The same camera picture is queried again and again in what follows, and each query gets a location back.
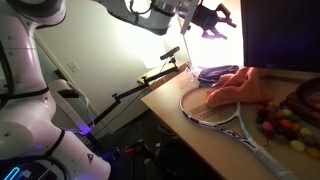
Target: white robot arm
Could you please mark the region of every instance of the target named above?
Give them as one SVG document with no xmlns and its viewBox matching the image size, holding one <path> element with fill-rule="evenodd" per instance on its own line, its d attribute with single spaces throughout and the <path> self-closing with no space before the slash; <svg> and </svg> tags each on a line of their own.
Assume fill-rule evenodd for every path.
<svg viewBox="0 0 320 180">
<path fill-rule="evenodd" d="M 0 67 L 5 76 L 0 82 L 0 160 L 33 158 L 59 179 L 108 179 L 108 162 L 51 123 L 56 104 L 43 79 L 33 36 L 36 28 L 63 21 L 65 1 L 0 0 Z M 150 16 L 143 18 L 128 10 L 124 0 L 99 2 L 112 16 L 158 35 L 167 32 L 177 11 L 184 12 L 184 34 L 198 5 L 198 0 L 153 0 Z"/>
</svg>

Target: monitor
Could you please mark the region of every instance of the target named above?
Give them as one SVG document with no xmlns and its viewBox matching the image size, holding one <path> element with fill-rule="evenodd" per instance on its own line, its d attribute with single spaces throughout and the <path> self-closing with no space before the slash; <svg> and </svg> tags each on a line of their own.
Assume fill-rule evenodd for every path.
<svg viewBox="0 0 320 180">
<path fill-rule="evenodd" d="M 319 0 L 241 0 L 244 66 L 320 72 Z"/>
</svg>

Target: pink cloth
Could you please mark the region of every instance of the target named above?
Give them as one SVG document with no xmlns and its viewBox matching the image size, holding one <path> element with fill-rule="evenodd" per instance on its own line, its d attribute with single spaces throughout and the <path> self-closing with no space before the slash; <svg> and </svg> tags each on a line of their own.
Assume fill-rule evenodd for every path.
<svg viewBox="0 0 320 180">
<path fill-rule="evenodd" d="M 272 99 L 273 94 L 261 80 L 267 70 L 253 67 L 241 68 L 236 74 L 226 74 L 214 84 L 216 90 L 209 93 L 208 107 L 217 107 L 234 102 L 263 102 Z"/>
</svg>

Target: black cable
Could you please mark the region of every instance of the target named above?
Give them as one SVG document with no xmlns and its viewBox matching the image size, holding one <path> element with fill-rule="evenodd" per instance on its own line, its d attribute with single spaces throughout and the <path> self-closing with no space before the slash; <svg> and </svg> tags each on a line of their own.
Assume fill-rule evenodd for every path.
<svg viewBox="0 0 320 180">
<path fill-rule="evenodd" d="M 192 75 L 194 78 L 197 79 L 197 76 L 193 73 L 193 71 L 192 71 L 191 67 L 189 66 L 189 64 L 187 63 L 186 65 L 187 65 L 187 68 L 190 70 L 191 75 Z"/>
<path fill-rule="evenodd" d="M 150 6 L 149 6 L 149 9 L 146 10 L 145 12 L 137 12 L 137 11 L 134 11 L 134 10 L 133 10 L 134 0 L 131 0 L 131 1 L 130 1 L 130 12 L 133 13 L 133 14 L 136 14 L 136 15 L 146 14 L 147 12 L 149 12 L 149 11 L 151 10 L 151 8 L 153 8 L 154 3 L 155 3 L 155 1 L 152 0 L 152 1 L 151 1 L 151 4 L 150 4 Z"/>
<path fill-rule="evenodd" d="M 168 59 L 165 61 L 165 63 L 162 65 L 160 72 L 162 72 L 164 66 L 167 64 Z M 139 93 L 119 114 L 117 114 L 115 117 L 113 117 L 106 125 L 104 125 L 97 133 L 94 134 L 94 136 L 96 136 L 97 134 L 99 134 L 105 127 L 107 127 L 111 122 L 113 122 L 117 117 L 119 117 L 126 109 L 129 108 L 129 106 L 135 101 L 137 100 L 137 98 L 143 94 L 147 89 L 143 90 L 141 93 Z"/>
<path fill-rule="evenodd" d="M 13 95 L 13 92 L 14 92 L 14 83 L 13 83 L 14 79 L 13 79 L 9 61 L 7 59 L 6 53 L 4 51 L 4 48 L 1 42 L 0 42 L 0 63 L 3 69 L 4 76 L 6 78 L 6 82 L 7 82 L 8 92 L 6 93 L 6 95 L 11 96 Z M 8 101 L 9 101 L 8 98 L 0 99 L 0 109 L 2 109 Z"/>
</svg>

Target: wooden table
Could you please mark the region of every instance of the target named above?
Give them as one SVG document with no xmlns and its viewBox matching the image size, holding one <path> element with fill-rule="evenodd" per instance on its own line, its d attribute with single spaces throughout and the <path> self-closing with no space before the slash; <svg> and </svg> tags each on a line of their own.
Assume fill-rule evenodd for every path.
<svg viewBox="0 0 320 180">
<path fill-rule="evenodd" d="M 285 99 L 285 96 L 298 85 L 277 80 L 267 80 L 267 83 L 275 92 L 275 103 Z M 183 115 L 179 107 L 180 98 L 197 86 L 197 81 L 190 80 L 189 75 L 183 72 L 142 98 L 142 101 L 223 178 L 276 179 L 246 146 L 228 135 L 198 126 Z M 257 131 L 254 122 L 255 110 L 255 105 L 242 103 L 241 113 L 247 129 L 259 144 L 264 145 L 267 141 Z M 308 124 L 303 125 L 319 133 L 319 129 Z M 240 132 L 236 121 L 227 126 Z M 288 145 L 272 140 L 269 142 L 269 147 L 269 152 L 301 179 L 320 179 L 320 160 L 311 159 L 305 153 L 297 152 Z"/>
</svg>

